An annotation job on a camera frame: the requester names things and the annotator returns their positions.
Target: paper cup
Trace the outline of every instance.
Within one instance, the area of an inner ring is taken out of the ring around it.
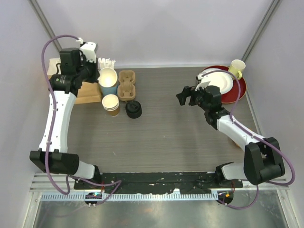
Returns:
[[[105,96],[102,99],[102,104],[104,109],[107,110],[111,116],[117,116],[119,114],[119,99],[116,95],[109,94]]]
[[[240,80],[243,76],[242,72],[245,69],[246,64],[239,59],[235,59],[231,62],[230,67],[229,67],[229,72],[233,73],[233,75]]]
[[[100,70],[99,72],[98,83],[101,88],[101,93],[103,96],[107,96],[109,94],[117,94],[117,73],[114,69],[106,67]]]

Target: red plate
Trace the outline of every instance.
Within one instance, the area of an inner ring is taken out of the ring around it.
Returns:
[[[217,69],[226,70],[226,71],[228,71],[228,69],[229,69],[229,67],[227,67],[227,66],[209,66],[209,67],[207,67],[203,70],[206,70],[206,69],[209,69],[209,68],[217,68]],[[241,85],[241,96],[240,96],[239,99],[242,99],[243,96],[245,95],[247,85],[246,85],[246,82],[245,82],[244,78],[241,78],[239,80],[239,83]],[[223,104],[234,103],[234,102],[236,102],[237,97],[238,97],[238,84],[235,80],[233,80],[232,89],[228,93],[222,94],[222,103]]]

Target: cardboard cup holder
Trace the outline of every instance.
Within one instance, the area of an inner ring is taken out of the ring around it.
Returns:
[[[117,95],[121,101],[131,101],[135,98],[135,72],[132,70],[122,70],[119,72]]]

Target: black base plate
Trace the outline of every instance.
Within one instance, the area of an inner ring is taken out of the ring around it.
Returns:
[[[231,188],[232,182],[235,188],[243,187],[242,181],[239,180],[218,183],[215,174],[207,172],[103,173],[101,179],[104,184],[121,180],[122,183],[115,192],[120,194],[170,194],[175,188],[180,189],[181,194],[202,194],[210,193],[209,189]],[[105,187],[105,192],[110,193],[114,187]],[[88,189],[76,182],[74,188]]]

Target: metal corner post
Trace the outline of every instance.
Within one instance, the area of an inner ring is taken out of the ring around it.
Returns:
[[[265,28],[267,27],[267,25],[269,24],[272,16],[274,15],[274,13],[276,12],[278,6],[280,5],[280,3],[282,2],[282,0],[273,0],[271,2],[271,4],[269,5],[264,17],[261,20],[261,23],[259,24],[259,26],[257,27],[256,32],[254,33],[243,57],[242,57],[242,61],[246,62],[249,55],[251,54],[254,46],[256,45],[256,43],[258,42],[258,40],[260,39],[261,35],[263,34]]]
[[[41,7],[39,6],[38,2],[36,0],[28,0],[28,2],[32,6],[35,14],[37,15],[42,27],[44,28],[44,30],[47,33],[47,35],[49,36],[49,38],[50,39],[54,38],[56,35],[55,35],[51,25],[49,24],[46,16],[44,15]],[[58,52],[62,49],[58,40],[54,40],[53,44],[55,45],[55,48],[57,49]]]

